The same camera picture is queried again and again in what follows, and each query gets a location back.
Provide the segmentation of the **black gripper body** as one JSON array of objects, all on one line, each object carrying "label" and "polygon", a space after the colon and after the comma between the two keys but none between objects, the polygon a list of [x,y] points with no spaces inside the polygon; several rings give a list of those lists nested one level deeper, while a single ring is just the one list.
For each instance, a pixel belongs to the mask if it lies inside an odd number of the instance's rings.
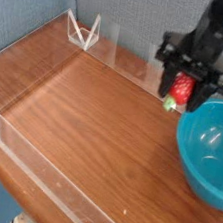
[{"label": "black gripper body", "polygon": [[217,92],[223,94],[223,55],[215,62],[203,60],[202,54],[194,56],[191,53],[192,43],[191,33],[165,32],[155,57],[164,68],[166,62],[173,62],[178,67],[178,73],[188,74],[196,83],[214,83]]}]

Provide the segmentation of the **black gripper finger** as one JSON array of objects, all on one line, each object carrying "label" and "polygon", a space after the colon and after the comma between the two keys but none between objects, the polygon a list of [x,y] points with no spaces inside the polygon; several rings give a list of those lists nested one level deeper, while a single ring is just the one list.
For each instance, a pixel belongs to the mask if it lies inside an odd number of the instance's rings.
[{"label": "black gripper finger", "polygon": [[186,110],[188,112],[196,111],[196,109],[208,100],[216,91],[217,86],[214,83],[196,83],[188,104],[186,105]]},{"label": "black gripper finger", "polygon": [[178,67],[173,62],[166,62],[164,73],[162,75],[162,81],[159,88],[159,94],[161,98],[167,95],[169,92],[169,89],[171,89],[171,86],[173,82],[175,81],[175,77],[178,74]]}]

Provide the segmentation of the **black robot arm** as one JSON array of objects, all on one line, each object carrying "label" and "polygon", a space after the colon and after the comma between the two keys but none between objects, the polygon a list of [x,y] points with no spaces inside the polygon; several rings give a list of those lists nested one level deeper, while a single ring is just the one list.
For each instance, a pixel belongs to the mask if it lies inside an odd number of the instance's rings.
[{"label": "black robot arm", "polygon": [[223,0],[211,0],[196,28],[168,31],[155,54],[164,72],[158,88],[167,111],[194,112],[213,94],[223,95]]}]

